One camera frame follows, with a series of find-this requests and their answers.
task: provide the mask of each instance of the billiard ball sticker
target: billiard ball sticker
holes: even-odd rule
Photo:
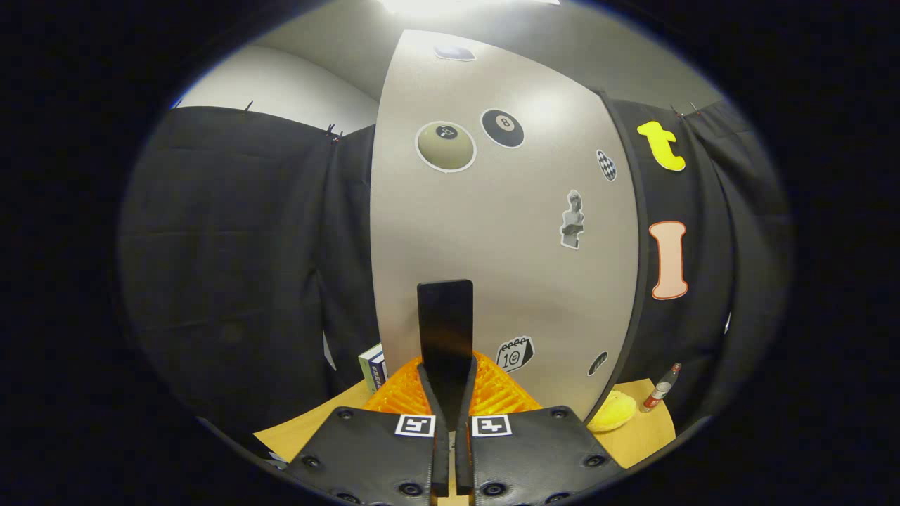
[[[441,59],[455,59],[456,61],[472,61],[475,55],[468,49],[453,44],[437,44],[434,47],[435,55]]]
[[[478,152],[468,130],[454,122],[429,122],[413,139],[416,154],[426,165],[443,173],[461,172]]]
[[[510,113],[488,109],[481,114],[481,127],[491,140],[504,148],[518,148],[525,142],[522,125]]]
[[[603,172],[607,181],[612,183],[616,180],[616,162],[599,149],[597,150],[597,163],[600,164],[600,171]]]

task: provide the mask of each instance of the wooden table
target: wooden table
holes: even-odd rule
[[[614,388],[633,397],[640,404],[653,391],[653,382],[643,379],[617,384]],[[365,381],[361,381],[319,407],[285,423],[260,430],[254,436],[278,456],[291,462],[335,408],[338,406],[360,408],[371,396]],[[660,402],[653,408],[653,411],[649,413],[639,411],[622,427],[609,432],[595,432],[594,437],[619,465],[627,468],[644,460],[675,439],[675,426],[672,425],[665,402]],[[456,483],[452,456],[450,467],[451,496],[438,498],[438,506],[468,506],[468,495],[454,494]]]

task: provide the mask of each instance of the sticker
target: sticker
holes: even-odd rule
[[[397,429],[398,436],[413,438],[433,438],[435,436],[435,415],[400,415]]]
[[[332,369],[337,371],[338,366],[335,366],[335,359],[331,356],[329,340],[325,337],[325,330],[322,331],[322,347],[325,348],[325,359],[328,361],[328,365],[331,366]]]
[[[441,59],[454,59],[456,61],[472,61],[475,55],[468,49],[453,44],[437,44],[434,46],[435,55]]]
[[[500,109],[488,109],[481,113],[484,133],[503,148],[515,149],[525,143],[525,131],[512,114]]]
[[[497,365],[509,373],[519,369],[535,355],[535,345],[528,336],[511,339],[497,349]]]
[[[581,202],[581,194],[572,190],[569,192],[569,211],[562,214],[562,227],[560,244],[566,248],[578,249],[581,242],[579,235],[584,232],[584,206]]]
[[[660,221],[650,226],[650,235],[660,251],[660,277],[652,291],[656,300],[677,299],[688,292],[681,258],[681,237],[687,230],[680,221]]]
[[[603,363],[607,361],[607,357],[609,357],[609,354],[604,351],[597,358],[595,358],[594,363],[591,364],[590,369],[588,369],[588,376],[593,376],[594,373],[597,372],[597,369],[600,369],[600,366],[602,366]]]
[[[472,134],[454,122],[429,122],[418,129],[412,143],[426,165],[445,174],[469,168],[478,154]]]
[[[603,172],[603,176],[606,177],[607,181],[612,183],[616,180],[616,162],[599,149],[597,150],[597,163],[600,164],[600,170]]]
[[[437,134],[437,137],[447,140],[456,139],[456,136],[459,135],[459,132],[450,125],[437,125],[435,133]]]
[[[484,415],[472,417],[473,438],[512,436],[508,415]]]
[[[637,132],[647,138],[650,142],[650,151],[656,159],[656,163],[662,168],[681,171],[685,167],[684,158],[676,157],[672,153],[670,142],[675,142],[675,134],[662,129],[662,125],[658,122],[646,122],[637,127]]]

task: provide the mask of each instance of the small bottle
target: small bottle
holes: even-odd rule
[[[659,404],[663,397],[666,396],[666,393],[669,393],[672,386],[675,384],[675,380],[678,379],[678,372],[681,370],[681,363],[676,362],[672,369],[666,373],[665,376],[656,384],[656,388],[653,389],[653,392],[647,397],[647,400],[641,404],[641,412],[649,413],[653,408],[656,407],[656,404]]]

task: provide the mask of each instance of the orange mesh object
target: orange mesh object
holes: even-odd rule
[[[475,374],[472,403],[469,404],[470,416],[541,409],[541,405],[493,360],[477,351],[472,354],[478,358],[478,372]]]
[[[397,369],[397,372],[375,391],[363,409],[382,413],[430,415],[431,407],[428,406],[428,399],[425,397],[425,390],[422,389],[417,369],[421,363],[422,357],[417,357]]]

